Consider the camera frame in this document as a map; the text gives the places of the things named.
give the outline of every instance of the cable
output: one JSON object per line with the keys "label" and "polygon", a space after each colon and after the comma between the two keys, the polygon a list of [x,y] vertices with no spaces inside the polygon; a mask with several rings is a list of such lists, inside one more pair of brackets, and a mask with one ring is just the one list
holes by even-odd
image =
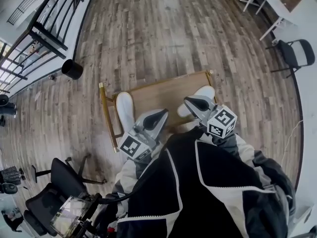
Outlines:
{"label": "cable", "polygon": [[283,158],[282,158],[282,161],[281,161],[281,167],[283,167],[283,161],[284,161],[284,157],[285,157],[285,153],[286,153],[287,146],[288,146],[288,144],[289,144],[289,140],[291,139],[294,130],[297,128],[297,126],[298,126],[302,121],[303,121],[303,120],[300,120],[300,121],[296,124],[296,126],[295,126],[295,127],[293,128],[293,130],[292,130],[291,135],[289,136],[289,138],[288,138],[288,140],[287,140],[287,143],[286,143],[286,146],[285,146],[285,149],[284,149]]}

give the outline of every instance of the metal railing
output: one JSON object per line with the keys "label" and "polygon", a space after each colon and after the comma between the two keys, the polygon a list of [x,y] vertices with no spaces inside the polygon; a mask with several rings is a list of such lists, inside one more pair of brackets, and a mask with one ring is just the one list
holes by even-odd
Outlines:
{"label": "metal railing", "polygon": [[65,38],[81,1],[44,0],[5,56],[0,53],[0,92],[10,93],[15,84],[54,58],[66,58],[59,49],[68,49]]}
{"label": "metal railing", "polygon": [[15,9],[15,11],[12,13],[7,22],[11,25],[14,25],[35,1],[37,0],[23,0],[22,3],[17,7],[17,9]]}

